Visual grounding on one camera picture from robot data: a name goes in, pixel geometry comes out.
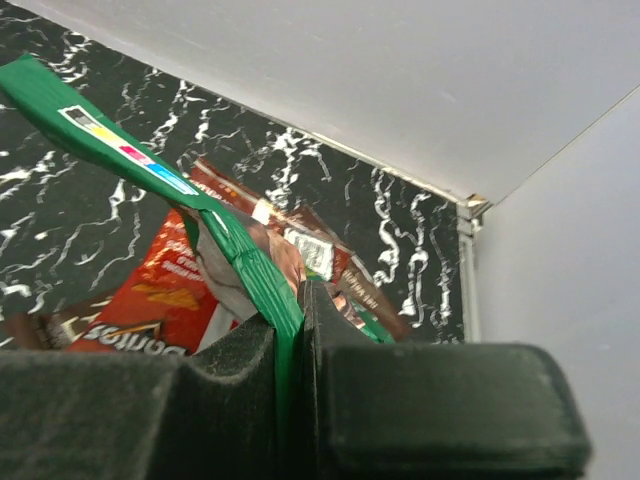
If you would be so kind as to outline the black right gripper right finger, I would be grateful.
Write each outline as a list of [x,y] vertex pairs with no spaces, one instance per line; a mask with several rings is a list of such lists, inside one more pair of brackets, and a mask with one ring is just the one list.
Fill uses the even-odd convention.
[[580,479],[592,444],[566,376],[518,343],[379,344],[324,284],[304,313],[304,479]]

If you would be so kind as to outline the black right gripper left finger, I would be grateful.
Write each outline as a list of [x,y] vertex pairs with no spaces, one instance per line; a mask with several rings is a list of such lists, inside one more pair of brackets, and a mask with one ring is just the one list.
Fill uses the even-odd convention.
[[270,479],[275,431],[260,318],[192,357],[1,356],[5,479]]

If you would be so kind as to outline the red doritos bag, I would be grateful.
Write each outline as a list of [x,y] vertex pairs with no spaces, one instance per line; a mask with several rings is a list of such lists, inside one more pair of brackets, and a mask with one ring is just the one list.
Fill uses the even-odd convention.
[[191,356],[240,324],[197,272],[184,223],[172,210],[144,261],[68,350]]

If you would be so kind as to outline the brown kettle chips bag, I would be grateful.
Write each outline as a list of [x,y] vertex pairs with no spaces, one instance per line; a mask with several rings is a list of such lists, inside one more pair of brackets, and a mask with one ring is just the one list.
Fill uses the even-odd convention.
[[[198,161],[190,176],[208,195],[250,215],[281,235],[300,252],[309,280],[324,283],[337,310],[359,331],[378,343],[406,337],[410,327],[356,254],[309,207],[284,213],[212,165]],[[2,325],[15,348],[68,350],[106,307],[118,289],[50,314],[21,313]]]

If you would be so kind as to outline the green snack bag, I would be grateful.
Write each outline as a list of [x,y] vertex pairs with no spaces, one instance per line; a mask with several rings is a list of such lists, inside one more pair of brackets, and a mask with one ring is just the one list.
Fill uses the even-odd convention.
[[1,69],[6,97],[45,136],[187,211],[190,241],[205,249],[207,267],[222,266],[274,332],[276,471],[270,479],[304,479],[299,440],[305,414],[305,317],[284,275],[242,224],[160,158],[118,129],[37,59],[23,55]]

